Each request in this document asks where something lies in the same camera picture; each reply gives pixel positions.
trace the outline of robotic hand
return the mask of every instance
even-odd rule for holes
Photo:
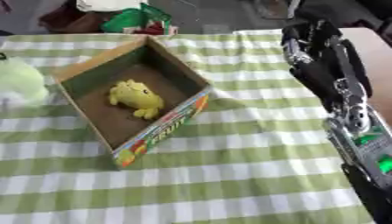
[[[377,223],[392,223],[392,132],[368,105],[372,88],[354,46],[325,20],[283,29],[290,72],[329,113],[324,122],[343,172]]]

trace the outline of green gingham tablecloth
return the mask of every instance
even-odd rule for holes
[[[126,171],[116,171],[54,85],[53,69],[131,35],[7,38],[51,97],[1,114],[0,223],[369,223],[321,123],[288,73],[280,31],[159,38],[213,83],[208,108]]]

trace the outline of green plush toy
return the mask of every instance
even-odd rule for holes
[[[33,66],[18,58],[8,58],[0,52],[0,106],[7,107],[41,105],[48,92],[44,77]]]

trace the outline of green led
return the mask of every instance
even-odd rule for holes
[[[383,156],[378,161],[378,167],[380,168],[381,172],[384,174],[392,172],[392,157],[389,155]]]
[[[369,133],[370,134],[366,134],[364,136],[360,136],[356,139],[354,139],[353,141],[355,142],[355,144],[357,146],[362,146],[364,144],[367,144],[368,142],[375,140],[377,137],[380,136],[380,133],[382,132],[382,128],[381,127],[373,127]]]

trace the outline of cardboard box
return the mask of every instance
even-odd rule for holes
[[[120,167],[198,114],[210,92],[207,81],[149,36],[71,65],[55,79]],[[128,79],[144,83],[164,100],[157,119],[136,118],[133,108],[109,104],[110,88]]]

